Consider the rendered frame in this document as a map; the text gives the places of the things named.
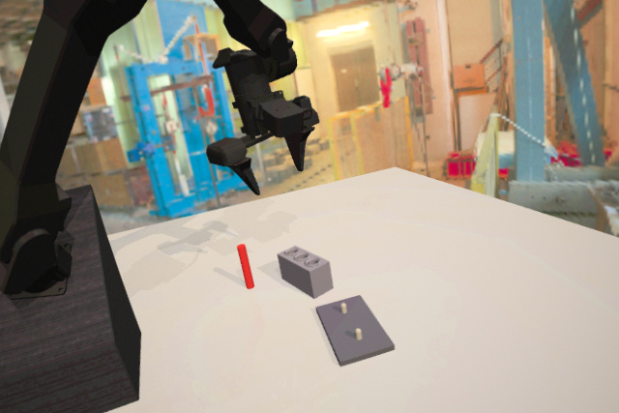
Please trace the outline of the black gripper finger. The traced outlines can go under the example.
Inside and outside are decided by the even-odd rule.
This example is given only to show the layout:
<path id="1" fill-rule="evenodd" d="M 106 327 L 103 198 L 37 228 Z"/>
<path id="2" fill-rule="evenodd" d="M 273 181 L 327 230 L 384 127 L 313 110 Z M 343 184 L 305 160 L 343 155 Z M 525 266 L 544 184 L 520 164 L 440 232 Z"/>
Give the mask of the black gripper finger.
<path id="1" fill-rule="evenodd" d="M 251 158 L 245 157 L 244 160 L 229 165 L 228 167 L 230 167 L 243 180 L 243 182 L 254 194 L 260 195 L 259 187 L 251 170 Z"/>
<path id="2" fill-rule="evenodd" d="M 291 133 L 285 137 L 289 152 L 298 171 L 304 170 L 306 142 L 308 136 L 314 129 L 315 127 L 306 128 L 299 133 Z"/>

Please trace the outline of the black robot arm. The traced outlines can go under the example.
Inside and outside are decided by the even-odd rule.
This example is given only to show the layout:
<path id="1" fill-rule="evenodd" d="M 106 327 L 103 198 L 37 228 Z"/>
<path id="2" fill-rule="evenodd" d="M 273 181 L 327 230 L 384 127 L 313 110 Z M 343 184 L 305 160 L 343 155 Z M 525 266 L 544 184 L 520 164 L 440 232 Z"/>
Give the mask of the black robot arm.
<path id="1" fill-rule="evenodd" d="M 224 48 L 213 64 L 225 68 L 233 96 L 295 72 L 294 42 L 279 15 L 261 0 L 214 1 L 229 37 L 249 48 Z M 55 182 L 57 169 L 108 36 L 146 2 L 44 0 L 0 146 L 0 290 L 11 300 L 67 291 L 72 245 L 54 241 L 72 198 Z M 254 127 L 275 137 L 301 132 L 312 116 L 310 98 L 274 95 L 255 96 Z"/>

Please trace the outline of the red peg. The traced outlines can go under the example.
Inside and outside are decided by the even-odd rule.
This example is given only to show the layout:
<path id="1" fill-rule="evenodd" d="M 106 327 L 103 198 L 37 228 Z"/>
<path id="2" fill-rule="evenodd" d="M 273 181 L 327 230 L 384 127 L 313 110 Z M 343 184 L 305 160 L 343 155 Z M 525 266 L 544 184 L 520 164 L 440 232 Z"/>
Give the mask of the red peg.
<path id="1" fill-rule="evenodd" d="M 246 245 L 245 244 L 238 245 L 237 249 L 238 249 L 238 253 L 239 253 L 239 257 L 240 257 L 240 261 L 242 265 L 246 287 L 247 289 L 254 288 L 254 282 L 253 282 L 253 278 L 251 274 L 251 266 L 249 262 Z"/>

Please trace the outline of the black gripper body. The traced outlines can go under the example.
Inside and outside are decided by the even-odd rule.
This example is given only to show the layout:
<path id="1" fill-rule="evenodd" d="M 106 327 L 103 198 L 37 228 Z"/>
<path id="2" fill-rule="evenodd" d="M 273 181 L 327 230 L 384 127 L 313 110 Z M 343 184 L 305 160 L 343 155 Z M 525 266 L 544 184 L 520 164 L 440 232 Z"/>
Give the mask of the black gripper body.
<path id="1" fill-rule="evenodd" d="M 255 96 L 263 95 L 264 101 L 275 98 L 271 92 L 270 85 L 263 89 L 243 95 L 234 96 L 235 102 L 232 103 L 234 109 L 238 108 L 244 126 L 241 127 L 242 133 L 246 135 L 238 137 L 225 137 L 207 145 L 206 155 L 209 163 L 229 166 L 245 159 L 247 148 L 265 139 L 272 137 L 264 127 L 255 128 L 252 115 L 256 107 Z M 303 130 L 318 124 L 319 117 L 317 111 L 312 108 L 311 118 L 304 120 Z M 259 136 L 260 135 L 260 136 Z M 258 136 L 258 137 L 256 137 Z"/>

